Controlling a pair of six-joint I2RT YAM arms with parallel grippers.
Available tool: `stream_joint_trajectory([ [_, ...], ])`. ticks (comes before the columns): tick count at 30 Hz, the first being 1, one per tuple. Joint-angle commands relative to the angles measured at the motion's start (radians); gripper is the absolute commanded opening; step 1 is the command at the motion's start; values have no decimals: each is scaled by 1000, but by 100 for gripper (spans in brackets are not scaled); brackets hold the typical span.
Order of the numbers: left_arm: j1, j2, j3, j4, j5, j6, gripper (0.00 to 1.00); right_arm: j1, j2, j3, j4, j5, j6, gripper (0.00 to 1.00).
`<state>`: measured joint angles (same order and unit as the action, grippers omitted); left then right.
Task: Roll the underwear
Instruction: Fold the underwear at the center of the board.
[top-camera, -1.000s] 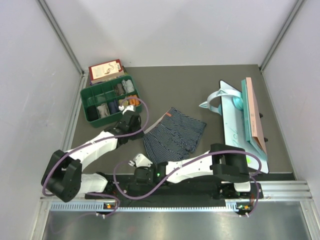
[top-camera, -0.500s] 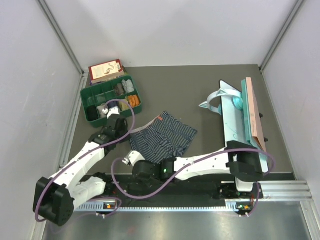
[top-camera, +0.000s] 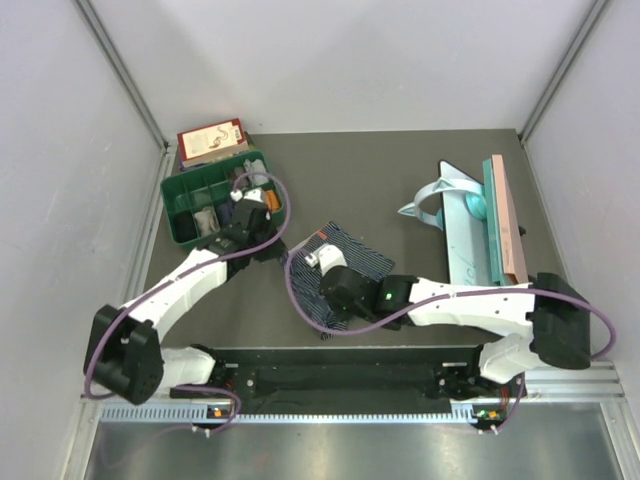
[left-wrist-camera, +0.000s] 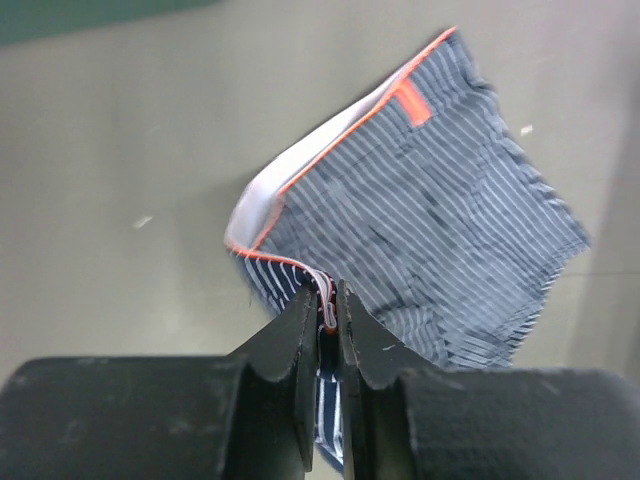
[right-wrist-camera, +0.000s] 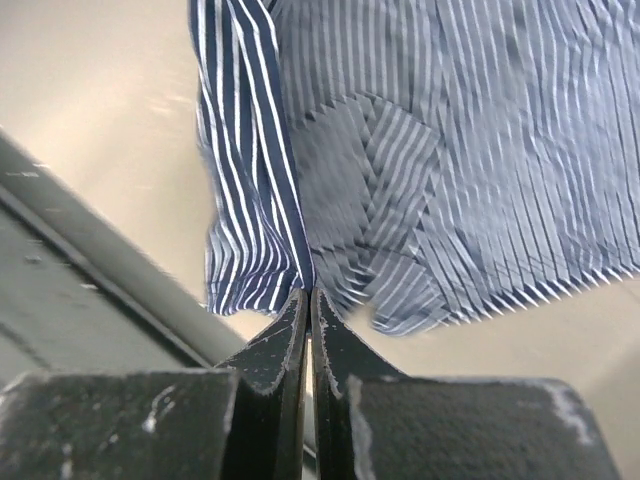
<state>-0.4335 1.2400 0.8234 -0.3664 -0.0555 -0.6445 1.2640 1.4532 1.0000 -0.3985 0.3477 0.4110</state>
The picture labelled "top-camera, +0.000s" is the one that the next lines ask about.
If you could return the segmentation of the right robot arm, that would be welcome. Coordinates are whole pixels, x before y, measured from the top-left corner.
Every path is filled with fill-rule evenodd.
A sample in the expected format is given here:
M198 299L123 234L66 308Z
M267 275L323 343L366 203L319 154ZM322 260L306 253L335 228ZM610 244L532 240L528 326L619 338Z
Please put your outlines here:
M556 274L540 273L510 287L479 287L411 275L373 280L337 266L323 275L319 293L334 313L384 320L392 330L450 325L498 335L477 347L466 372L469 388L481 396L529 370L591 365L588 304Z

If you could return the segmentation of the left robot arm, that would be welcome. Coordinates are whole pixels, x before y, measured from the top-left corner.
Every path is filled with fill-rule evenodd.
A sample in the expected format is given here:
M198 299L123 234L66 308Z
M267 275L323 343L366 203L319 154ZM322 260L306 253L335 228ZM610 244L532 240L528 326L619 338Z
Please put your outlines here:
M162 340L202 298L252 261L276 259L283 251L267 205L239 200L230 223L154 287L122 306L105 305L96 312L83 366L85 383L97 383L133 405L185 385L205 396L220 394L227 374L216 366L211 350L201 345L164 348Z

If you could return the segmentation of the black underwear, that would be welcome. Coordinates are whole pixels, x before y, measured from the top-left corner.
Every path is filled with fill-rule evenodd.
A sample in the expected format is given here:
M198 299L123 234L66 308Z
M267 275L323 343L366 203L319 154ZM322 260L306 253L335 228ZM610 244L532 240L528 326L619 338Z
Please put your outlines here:
M172 218L172 228L177 243L182 244L198 238L198 229L189 211L176 213Z

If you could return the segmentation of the striped blue boxer shorts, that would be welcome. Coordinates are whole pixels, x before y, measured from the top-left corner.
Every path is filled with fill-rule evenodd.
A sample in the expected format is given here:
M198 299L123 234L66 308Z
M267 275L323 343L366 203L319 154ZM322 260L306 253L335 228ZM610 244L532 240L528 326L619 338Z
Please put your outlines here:
M356 319L377 321L380 285L395 262L330 221L281 257L287 288L322 339Z

